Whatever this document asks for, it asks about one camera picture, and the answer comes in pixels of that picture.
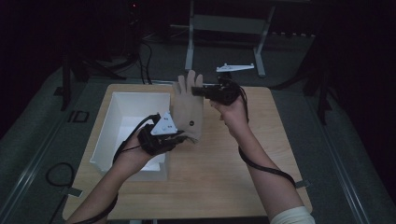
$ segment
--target person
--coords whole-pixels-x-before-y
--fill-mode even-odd
[[[227,125],[230,135],[251,161],[260,166],[278,170],[248,126],[242,97],[239,96],[231,105],[222,105],[214,101],[210,101],[210,104],[220,112],[220,118]],[[151,156],[138,146],[139,141],[135,134],[125,147],[137,148],[119,155],[111,169],[66,223],[75,223],[94,217],[112,203],[122,183],[140,171],[151,159]],[[287,178],[250,166],[248,166],[248,171],[271,224],[315,223],[304,207],[297,190]],[[97,223],[106,223],[106,217]]]

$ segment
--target forearm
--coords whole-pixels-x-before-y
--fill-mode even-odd
[[[78,207],[73,215],[67,219],[66,223],[75,223],[95,217],[111,205],[124,182],[124,179],[119,178],[115,173],[113,169],[107,172],[85,201]],[[106,218],[103,218],[99,223],[106,223]]]
[[[102,213],[111,205],[123,182],[139,172],[150,158],[150,155],[140,148],[121,154],[66,223],[83,221]],[[106,223],[106,218],[99,223]]]
[[[244,154],[260,166],[279,169],[263,150],[250,129],[235,137]],[[248,167],[253,183],[270,220],[282,211],[302,206],[294,186],[283,176]]]

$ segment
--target hand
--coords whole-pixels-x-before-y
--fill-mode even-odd
[[[124,181],[128,179],[131,175],[139,172],[146,163],[152,159],[141,146],[139,140],[137,139],[137,135],[140,130],[137,131],[125,144],[125,147],[121,150],[122,152],[114,161],[112,170],[116,170],[116,173],[121,179]]]
[[[210,105],[220,112],[220,119],[224,120],[234,138],[247,133],[249,127],[242,96],[239,96],[231,105],[222,105],[215,101],[210,101]]]
[[[175,101],[172,118],[176,127],[184,131],[179,136],[188,136],[190,140],[197,142],[202,134],[204,97],[192,95],[191,87],[202,87],[203,76],[199,75],[194,79],[195,72],[190,70],[187,83],[183,76],[179,76],[178,82],[173,84]]]

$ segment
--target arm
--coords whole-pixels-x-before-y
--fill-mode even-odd
[[[140,146],[136,133],[125,148]],[[139,172],[152,157],[141,147],[122,152],[110,170],[99,181],[66,223],[75,223],[95,217],[103,212],[116,197],[123,182],[131,175]],[[103,218],[98,223],[106,223]]]
[[[230,134],[251,161],[261,166],[279,169],[250,130],[241,97],[229,106],[217,102],[210,102],[210,104],[220,112]],[[283,211],[304,206],[299,194],[288,179],[249,166],[248,170],[270,220]]]

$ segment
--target white object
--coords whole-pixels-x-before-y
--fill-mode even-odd
[[[120,144],[134,128],[149,115],[167,113],[169,107],[170,93],[113,92],[90,163],[104,175],[110,169]],[[164,181],[167,179],[167,163],[167,153],[158,155],[128,180]]]
[[[233,72],[252,68],[254,68],[253,63],[251,65],[228,65],[227,63],[225,63],[224,66],[218,67],[216,69],[216,72]]]
[[[172,134],[177,133],[177,128],[172,120],[171,113],[165,112],[158,123],[150,132],[152,135]]]

